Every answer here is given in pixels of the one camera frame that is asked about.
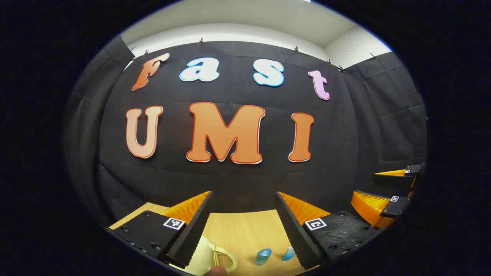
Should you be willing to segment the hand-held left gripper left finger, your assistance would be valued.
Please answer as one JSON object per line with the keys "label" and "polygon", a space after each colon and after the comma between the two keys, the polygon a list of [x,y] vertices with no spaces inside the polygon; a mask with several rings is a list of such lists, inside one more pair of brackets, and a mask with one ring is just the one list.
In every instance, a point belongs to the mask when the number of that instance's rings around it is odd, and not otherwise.
{"label": "hand-held left gripper left finger", "polygon": [[145,210],[108,231],[144,255],[185,268],[207,224],[213,195],[201,193],[161,213]]}

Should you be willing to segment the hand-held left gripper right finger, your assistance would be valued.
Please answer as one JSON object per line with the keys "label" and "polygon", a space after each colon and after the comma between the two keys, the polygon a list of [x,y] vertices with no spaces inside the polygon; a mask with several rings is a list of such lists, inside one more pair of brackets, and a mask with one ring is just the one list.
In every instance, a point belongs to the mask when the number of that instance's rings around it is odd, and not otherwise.
{"label": "hand-held left gripper right finger", "polygon": [[330,213],[279,191],[275,195],[275,207],[304,269],[332,266],[379,232],[348,211]]}

